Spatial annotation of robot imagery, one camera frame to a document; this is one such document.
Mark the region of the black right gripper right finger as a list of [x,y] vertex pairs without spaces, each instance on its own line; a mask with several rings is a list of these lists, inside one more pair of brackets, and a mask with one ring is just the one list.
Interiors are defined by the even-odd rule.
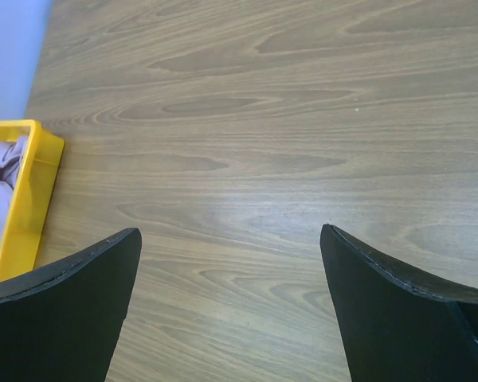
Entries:
[[478,381],[478,289],[331,224],[320,249],[353,381]]

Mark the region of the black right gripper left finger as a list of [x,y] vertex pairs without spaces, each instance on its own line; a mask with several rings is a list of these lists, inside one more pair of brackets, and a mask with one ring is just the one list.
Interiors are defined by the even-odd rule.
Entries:
[[105,380],[141,247],[127,228],[0,282],[0,381]]

